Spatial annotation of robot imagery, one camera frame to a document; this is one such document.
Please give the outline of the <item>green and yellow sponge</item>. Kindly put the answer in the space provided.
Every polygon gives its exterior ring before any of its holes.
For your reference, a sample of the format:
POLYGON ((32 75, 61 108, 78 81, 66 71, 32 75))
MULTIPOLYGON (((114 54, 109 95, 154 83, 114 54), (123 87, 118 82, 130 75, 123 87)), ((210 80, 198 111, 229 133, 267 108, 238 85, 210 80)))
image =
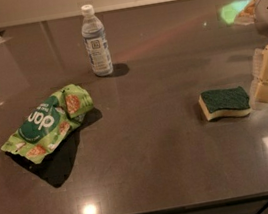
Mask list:
POLYGON ((246 117, 251 112, 249 95, 241 86, 206 90, 199 96, 199 105, 207 121, 221 117, 246 117))

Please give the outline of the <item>clear plastic water bottle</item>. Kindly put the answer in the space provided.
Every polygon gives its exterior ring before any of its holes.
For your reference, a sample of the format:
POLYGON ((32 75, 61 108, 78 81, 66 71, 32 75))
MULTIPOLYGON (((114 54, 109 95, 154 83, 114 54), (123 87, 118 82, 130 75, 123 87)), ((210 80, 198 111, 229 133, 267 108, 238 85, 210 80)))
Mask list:
POLYGON ((86 44, 93 72, 97 76, 108 76, 112 74, 113 67, 104 25, 95 16, 92 5, 85 4, 81 7, 81 12, 84 18, 81 28, 82 38, 86 44))

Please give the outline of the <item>green snack bag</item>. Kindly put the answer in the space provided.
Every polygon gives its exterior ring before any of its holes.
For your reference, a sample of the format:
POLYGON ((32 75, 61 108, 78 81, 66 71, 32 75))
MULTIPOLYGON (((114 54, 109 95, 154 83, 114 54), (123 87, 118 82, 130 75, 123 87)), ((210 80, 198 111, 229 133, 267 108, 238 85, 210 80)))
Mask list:
POLYGON ((81 126, 85 115, 93 108, 87 90, 79 85, 67 85, 41 102, 11 134, 1 150, 25 157, 34 164, 42 163, 81 126))

